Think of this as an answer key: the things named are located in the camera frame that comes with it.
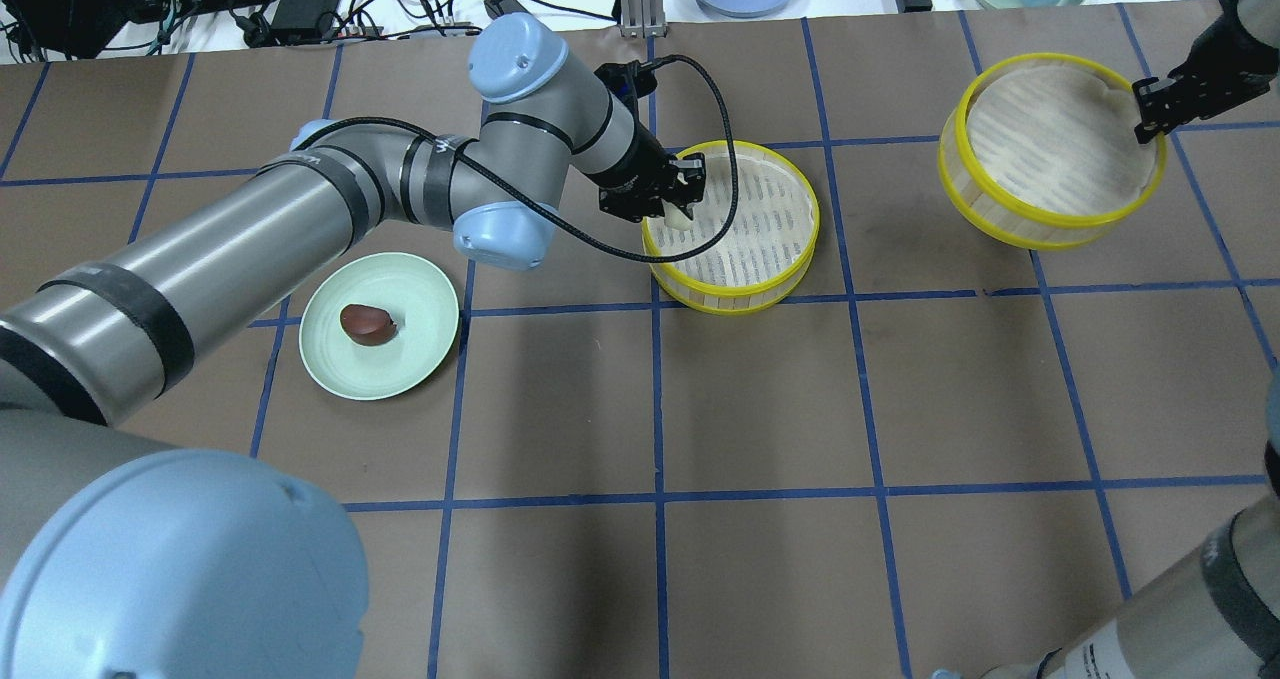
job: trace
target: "brown tiled table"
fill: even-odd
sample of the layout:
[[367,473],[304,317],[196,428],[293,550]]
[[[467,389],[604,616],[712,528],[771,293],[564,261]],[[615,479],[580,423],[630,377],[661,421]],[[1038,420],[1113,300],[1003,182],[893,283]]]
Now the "brown tiled table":
[[[372,606],[361,676],[927,676],[1069,641],[1261,496],[1280,340],[1280,101],[1179,132],[1151,204],[1036,255],[951,209],[937,133],[1024,51],[1165,72],[1212,1],[575,33],[589,64],[686,53],[735,131],[819,193],[813,269],[737,319],[559,237],[517,275],[379,228],[124,424],[247,452],[344,502]],[[466,38],[0,68],[0,305],[214,201],[302,122],[474,135]],[[692,73],[644,111],[716,138]],[[572,177],[567,218],[639,247]],[[387,401],[306,375],[340,264],[399,250],[463,297],[448,360]]]

